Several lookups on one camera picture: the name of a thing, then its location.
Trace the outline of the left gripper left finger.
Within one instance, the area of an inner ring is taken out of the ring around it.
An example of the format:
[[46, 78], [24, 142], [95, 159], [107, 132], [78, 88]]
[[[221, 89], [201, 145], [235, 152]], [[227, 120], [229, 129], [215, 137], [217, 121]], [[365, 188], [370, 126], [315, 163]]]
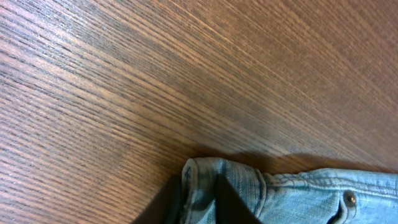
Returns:
[[173, 175], [131, 224], [177, 224], [181, 204], [181, 180], [178, 175]]

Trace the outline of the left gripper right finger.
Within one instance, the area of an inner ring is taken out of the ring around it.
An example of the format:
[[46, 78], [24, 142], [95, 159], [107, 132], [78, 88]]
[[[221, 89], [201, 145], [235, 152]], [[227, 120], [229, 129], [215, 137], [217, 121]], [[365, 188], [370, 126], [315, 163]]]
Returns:
[[261, 224], [221, 174], [215, 182], [216, 224]]

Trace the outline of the light blue denim shorts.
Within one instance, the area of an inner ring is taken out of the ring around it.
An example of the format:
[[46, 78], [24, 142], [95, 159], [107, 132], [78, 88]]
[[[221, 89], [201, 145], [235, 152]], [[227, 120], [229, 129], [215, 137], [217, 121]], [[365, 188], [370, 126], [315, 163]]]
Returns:
[[271, 175], [214, 157], [185, 164], [181, 223], [215, 223], [218, 175], [261, 223], [397, 223], [395, 174], [317, 169]]

